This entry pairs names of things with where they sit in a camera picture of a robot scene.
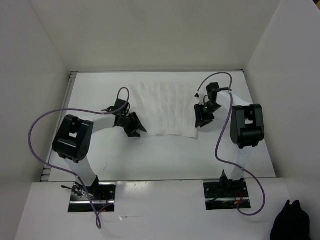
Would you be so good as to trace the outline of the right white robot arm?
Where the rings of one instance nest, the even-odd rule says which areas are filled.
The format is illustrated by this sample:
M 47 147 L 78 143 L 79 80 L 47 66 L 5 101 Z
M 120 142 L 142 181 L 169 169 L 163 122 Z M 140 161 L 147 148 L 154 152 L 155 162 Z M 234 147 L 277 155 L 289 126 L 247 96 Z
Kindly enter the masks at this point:
M 227 178 L 219 184 L 220 193 L 229 197 L 237 190 L 234 181 L 244 178 L 245 167 L 249 161 L 253 148 L 257 147 L 265 137 L 263 109 L 260 104 L 251 104 L 239 98 L 227 87 L 220 87 L 217 82 L 206 87 L 206 94 L 196 93 L 198 103 L 194 105 L 195 127 L 202 128 L 213 122 L 214 112 L 225 108 L 228 113 L 218 137 L 214 155 L 216 159 L 228 167 L 222 171 Z M 235 145 L 232 160 L 224 160 L 218 155 L 219 147 L 226 130 Z

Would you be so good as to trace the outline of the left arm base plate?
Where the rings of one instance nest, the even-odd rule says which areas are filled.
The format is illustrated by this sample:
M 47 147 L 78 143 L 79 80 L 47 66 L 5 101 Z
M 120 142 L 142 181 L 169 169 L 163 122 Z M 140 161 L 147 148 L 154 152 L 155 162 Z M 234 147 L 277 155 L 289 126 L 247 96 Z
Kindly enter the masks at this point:
M 91 190 L 88 190 L 88 196 L 77 182 L 74 182 L 72 187 L 61 187 L 71 190 L 68 207 L 69 213 L 93 212 L 88 196 L 97 212 L 115 211 L 116 182 L 100 182 L 99 192 L 93 194 Z

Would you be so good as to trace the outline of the white pleated skirt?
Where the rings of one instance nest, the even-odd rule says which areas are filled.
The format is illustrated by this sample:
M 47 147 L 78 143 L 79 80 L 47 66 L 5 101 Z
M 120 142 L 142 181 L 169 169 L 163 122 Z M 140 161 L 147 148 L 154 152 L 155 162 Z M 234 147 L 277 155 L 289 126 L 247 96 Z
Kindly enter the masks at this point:
M 129 85 L 128 89 L 130 111 L 137 114 L 146 129 L 144 136 L 198 137 L 195 84 L 140 82 Z

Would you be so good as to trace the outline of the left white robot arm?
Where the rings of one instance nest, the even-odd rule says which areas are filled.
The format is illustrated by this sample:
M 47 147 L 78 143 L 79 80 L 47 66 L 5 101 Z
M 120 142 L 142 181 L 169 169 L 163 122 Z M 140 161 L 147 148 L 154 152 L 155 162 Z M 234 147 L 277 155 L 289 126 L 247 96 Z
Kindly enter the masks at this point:
M 76 174 L 81 193 L 88 200 L 96 199 L 103 192 L 87 157 L 92 135 L 113 127 L 123 128 L 129 138 L 139 138 L 140 132 L 147 132 L 138 115 L 130 112 L 130 104 L 118 98 L 113 106 L 103 109 L 102 114 L 92 120 L 66 115 L 53 140 L 53 151 Z

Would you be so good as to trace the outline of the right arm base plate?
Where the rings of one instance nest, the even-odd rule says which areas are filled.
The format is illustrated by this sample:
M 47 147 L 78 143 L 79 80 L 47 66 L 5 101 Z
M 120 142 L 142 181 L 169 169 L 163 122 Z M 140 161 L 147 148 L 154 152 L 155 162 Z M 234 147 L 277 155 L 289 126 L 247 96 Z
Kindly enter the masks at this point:
M 233 210 L 250 209 L 250 198 L 245 181 L 233 181 L 230 185 L 222 189 L 218 181 L 204 181 L 205 208 L 207 211 L 213 210 Z

